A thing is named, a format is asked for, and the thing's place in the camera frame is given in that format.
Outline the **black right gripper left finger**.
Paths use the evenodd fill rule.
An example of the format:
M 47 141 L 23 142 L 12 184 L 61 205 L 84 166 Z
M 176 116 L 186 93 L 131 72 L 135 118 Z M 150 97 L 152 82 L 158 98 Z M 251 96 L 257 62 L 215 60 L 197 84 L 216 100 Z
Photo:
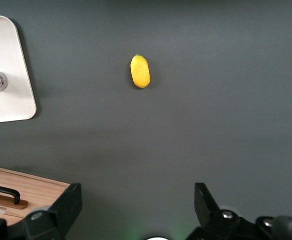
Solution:
M 26 240 L 64 240 L 81 210 L 81 184 L 72 183 L 48 209 L 26 216 L 24 237 Z

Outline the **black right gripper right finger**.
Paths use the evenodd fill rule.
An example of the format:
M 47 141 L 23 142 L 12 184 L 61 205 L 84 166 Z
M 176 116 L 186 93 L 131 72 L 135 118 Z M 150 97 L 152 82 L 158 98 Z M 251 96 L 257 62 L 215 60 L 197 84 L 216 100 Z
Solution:
M 240 218 L 228 209 L 221 209 L 204 183 L 195 184 L 194 207 L 200 226 L 188 240 L 242 240 L 238 234 Z

